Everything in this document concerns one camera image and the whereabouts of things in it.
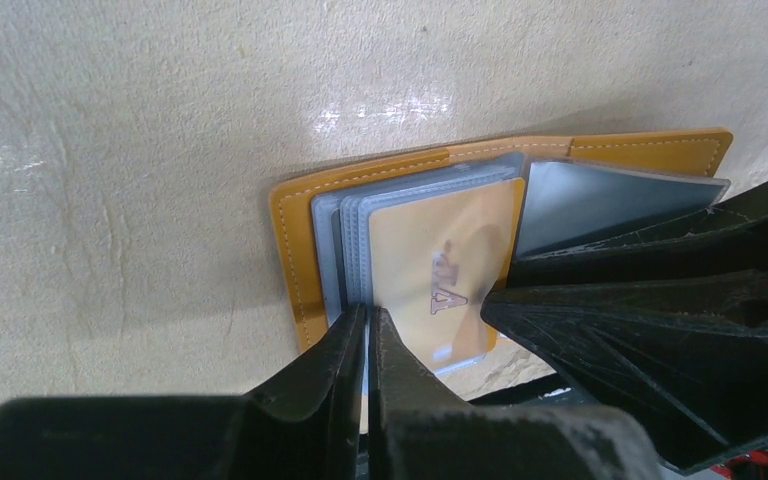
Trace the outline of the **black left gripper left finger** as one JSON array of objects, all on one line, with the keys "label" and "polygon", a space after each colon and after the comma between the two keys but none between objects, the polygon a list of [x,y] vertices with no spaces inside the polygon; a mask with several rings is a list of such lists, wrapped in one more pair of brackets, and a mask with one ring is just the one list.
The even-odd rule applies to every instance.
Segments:
[{"label": "black left gripper left finger", "polygon": [[351,479],[367,310],[242,395],[19,398],[0,479]]}]

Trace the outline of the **yellow leather card holder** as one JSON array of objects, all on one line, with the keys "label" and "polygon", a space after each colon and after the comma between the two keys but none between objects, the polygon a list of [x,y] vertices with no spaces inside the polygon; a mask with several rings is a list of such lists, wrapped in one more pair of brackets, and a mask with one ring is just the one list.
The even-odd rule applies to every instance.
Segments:
[{"label": "yellow leather card holder", "polygon": [[270,193],[269,208],[299,350],[305,352],[322,339],[345,302],[340,229],[345,190],[463,162],[492,162],[512,152],[713,177],[733,141],[733,134],[725,128],[596,135],[518,134],[380,154],[280,183]]}]

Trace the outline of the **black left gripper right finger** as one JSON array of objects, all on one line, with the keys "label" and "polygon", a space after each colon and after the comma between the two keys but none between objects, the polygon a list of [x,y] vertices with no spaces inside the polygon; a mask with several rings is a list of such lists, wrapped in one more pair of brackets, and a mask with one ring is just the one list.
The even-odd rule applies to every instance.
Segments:
[{"label": "black left gripper right finger", "polygon": [[473,406],[370,307],[369,471],[373,479],[658,479],[643,427],[605,406]]}]

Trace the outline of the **gold VIP card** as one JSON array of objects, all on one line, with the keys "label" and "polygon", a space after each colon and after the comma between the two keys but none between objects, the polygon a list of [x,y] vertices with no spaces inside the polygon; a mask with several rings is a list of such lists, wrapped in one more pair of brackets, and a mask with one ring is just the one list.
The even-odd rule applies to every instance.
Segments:
[{"label": "gold VIP card", "polygon": [[524,189],[515,178],[369,217],[373,302],[389,311],[402,342],[434,373],[473,362],[495,345],[480,307],[506,280]]}]

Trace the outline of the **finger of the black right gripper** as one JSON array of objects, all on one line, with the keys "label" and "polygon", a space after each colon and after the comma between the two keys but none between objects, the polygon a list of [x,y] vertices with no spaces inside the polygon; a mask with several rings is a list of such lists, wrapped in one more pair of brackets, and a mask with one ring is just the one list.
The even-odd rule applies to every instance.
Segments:
[{"label": "finger of the black right gripper", "polygon": [[678,472],[768,451],[768,270],[512,288],[481,316],[631,415]]},{"label": "finger of the black right gripper", "polygon": [[678,280],[768,270],[768,181],[714,206],[609,239],[516,259],[507,285]]}]

